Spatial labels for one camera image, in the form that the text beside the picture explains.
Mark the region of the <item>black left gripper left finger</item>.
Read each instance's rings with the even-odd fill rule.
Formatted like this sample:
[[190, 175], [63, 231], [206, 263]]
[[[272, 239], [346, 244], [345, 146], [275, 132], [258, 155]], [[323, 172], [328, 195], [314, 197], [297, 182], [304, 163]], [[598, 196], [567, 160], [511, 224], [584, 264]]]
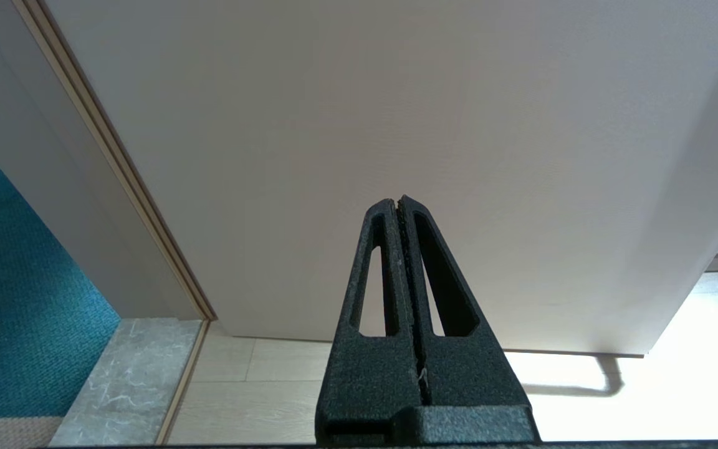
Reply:
[[[319, 445], [424, 445], [399, 204], [384, 199], [365, 213], [347, 291], [315, 411]], [[381, 253], [385, 334], [361, 333], [371, 253]]]

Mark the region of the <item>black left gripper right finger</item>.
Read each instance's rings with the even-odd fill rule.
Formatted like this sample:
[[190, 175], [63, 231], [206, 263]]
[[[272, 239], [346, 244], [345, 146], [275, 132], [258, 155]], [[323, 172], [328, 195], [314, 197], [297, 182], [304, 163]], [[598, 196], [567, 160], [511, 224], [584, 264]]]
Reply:
[[425, 404], [530, 408], [430, 211], [402, 196], [397, 213]]

